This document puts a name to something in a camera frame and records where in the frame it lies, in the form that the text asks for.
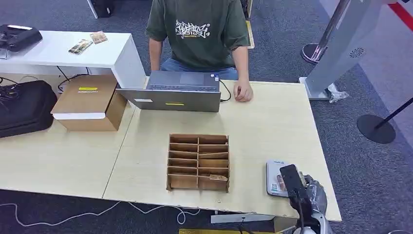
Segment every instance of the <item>person's hand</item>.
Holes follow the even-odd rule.
[[[247,79],[238,80],[235,83],[234,97],[237,101],[250,101],[254,97],[254,91]]]

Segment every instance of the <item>cardboard box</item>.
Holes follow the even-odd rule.
[[[126,99],[114,76],[80,76],[68,82],[52,110],[68,131],[117,131]]]
[[[229,137],[171,134],[167,190],[199,189],[229,192]]]

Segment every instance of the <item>wooden table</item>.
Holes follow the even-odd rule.
[[[232,90],[234,81],[224,82]],[[278,159],[319,180],[328,196],[327,218],[340,221],[304,85],[252,87],[252,102],[232,99],[219,113],[129,106],[116,133],[68,133],[55,121],[45,131],[1,138],[0,189],[297,218],[287,198],[266,192],[265,163]],[[166,190],[170,133],[230,136],[228,194]]]
[[[135,107],[118,132],[44,131],[0,138],[0,189],[102,198]]]
[[[225,81],[232,90],[234,81]],[[254,99],[222,103],[219,113],[136,108],[104,199],[298,217],[288,199],[269,196],[265,163],[294,163],[320,181],[328,196],[327,218],[341,220],[305,87],[252,82]],[[222,86],[223,98],[227,96]],[[229,193],[166,190],[170,133],[229,135]]]

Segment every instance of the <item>gray laptop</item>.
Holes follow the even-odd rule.
[[[142,110],[218,112],[221,93],[213,73],[152,71],[146,89],[116,89]]]

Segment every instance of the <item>green t-shirt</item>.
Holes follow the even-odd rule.
[[[146,33],[195,69],[234,67],[231,51],[248,46],[240,0],[153,0]]]

